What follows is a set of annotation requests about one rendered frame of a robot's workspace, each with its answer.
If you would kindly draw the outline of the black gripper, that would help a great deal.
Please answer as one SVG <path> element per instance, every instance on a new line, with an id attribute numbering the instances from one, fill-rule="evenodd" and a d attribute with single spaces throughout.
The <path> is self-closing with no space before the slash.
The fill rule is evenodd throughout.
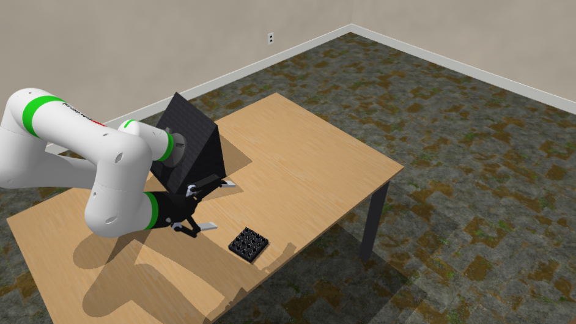
<path id="1" fill-rule="evenodd" d="M 188 191 L 186 194 L 172 194 L 176 204 L 176 214 L 171 227 L 176 232 L 183 232 L 193 238 L 196 238 L 197 233 L 200 231 L 217 229 L 218 226 L 213 222 L 196 224 L 191 215 L 194 214 L 198 203 L 218 187 L 235 188 L 235 186 L 231 181 L 221 180 L 216 174 L 210 175 L 198 182 L 187 184 L 186 187 Z M 184 220 L 190 223 L 193 230 L 181 225 L 181 222 Z"/>

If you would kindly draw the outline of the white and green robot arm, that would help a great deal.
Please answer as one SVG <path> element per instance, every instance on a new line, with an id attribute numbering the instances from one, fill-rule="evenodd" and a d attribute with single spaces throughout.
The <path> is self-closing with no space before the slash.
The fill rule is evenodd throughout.
<path id="1" fill-rule="evenodd" d="M 48 153 L 48 142 L 86 160 Z M 172 195 L 143 191 L 152 161 L 173 168 L 186 150 L 185 137 L 169 127 L 127 120 L 116 130 L 49 92 L 21 89 L 8 99 L 0 126 L 0 187 L 92 190 L 85 222 L 96 235 L 116 238 L 172 224 Z"/>

